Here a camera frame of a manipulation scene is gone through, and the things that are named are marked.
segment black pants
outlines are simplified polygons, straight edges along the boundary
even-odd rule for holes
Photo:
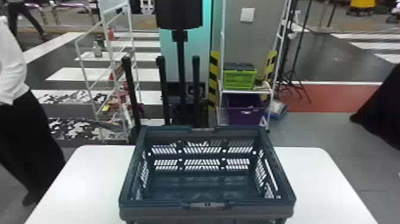
[[[48,118],[31,91],[0,105],[0,163],[38,199],[65,165]]]
[[[15,38],[17,37],[17,21],[18,15],[22,14],[29,20],[29,22],[36,28],[40,35],[44,34],[42,26],[39,22],[31,15],[28,8],[25,6],[23,2],[10,2],[8,4],[8,25],[10,27],[11,32],[14,34]]]

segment blue container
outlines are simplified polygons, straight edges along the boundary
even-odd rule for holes
[[[229,94],[229,125],[259,125],[265,112],[258,94]]]
[[[295,194],[265,129],[143,127],[121,190],[127,223],[284,223]]]

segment red floor mat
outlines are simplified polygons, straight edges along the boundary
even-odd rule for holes
[[[311,97],[310,104],[304,93],[303,99],[293,90],[280,94],[280,100],[289,106],[290,112],[356,112],[379,86],[360,85],[304,85]]]

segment floor marking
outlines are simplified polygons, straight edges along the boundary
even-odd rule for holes
[[[28,51],[24,52],[25,62],[28,64],[41,56],[63,46],[64,44],[74,40],[75,38],[79,37],[83,33],[65,33],[59,37],[51,39],[45,43],[42,43],[34,48],[29,49]]]
[[[141,91],[142,101],[145,105],[162,105],[161,91]],[[41,104],[87,104],[90,103],[89,94],[86,90],[47,90],[34,89],[33,95]],[[104,95],[111,91],[92,91],[92,96],[99,104],[104,100]]]
[[[115,61],[121,61],[121,59],[126,55],[126,52],[115,52],[113,57]],[[135,53],[136,60],[147,62],[154,61],[158,56],[161,56],[161,53],[150,53],[150,52],[136,52]],[[110,56],[108,52],[103,52],[103,57],[95,57],[92,51],[84,52],[82,55],[83,61],[110,61]]]
[[[141,119],[140,121],[147,126],[162,126],[165,124],[164,119]],[[123,127],[118,120],[97,122],[94,119],[50,117],[49,127],[53,137],[57,140],[101,140],[100,128],[102,128],[103,137],[107,140],[124,139]]]
[[[400,49],[400,43],[385,43],[385,42],[350,42],[351,45],[354,45],[361,49]]]
[[[109,81],[111,69],[85,68],[88,81]],[[138,69],[141,82],[159,82],[158,69]],[[136,73],[132,71],[133,79],[136,80]],[[81,68],[62,68],[49,76],[46,81],[85,81]]]
[[[384,59],[393,64],[400,63],[400,54],[375,54],[375,56]]]
[[[293,81],[293,84],[299,84],[298,81]],[[336,82],[336,81],[302,81],[303,85],[343,85],[343,86],[380,86],[382,82]]]
[[[391,33],[332,33],[332,36],[339,39],[387,39],[400,40],[399,34]]]
[[[135,48],[160,48],[159,41],[134,41]],[[132,47],[131,41],[111,41],[112,47]]]
[[[124,32],[115,32],[114,37],[116,38],[130,38],[129,33]],[[142,32],[133,32],[133,38],[159,38],[159,33],[142,33]]]

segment green storage box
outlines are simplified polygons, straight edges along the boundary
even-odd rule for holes
[[[224,89],[252,90],[256,74],[250,63],[224,63]]]

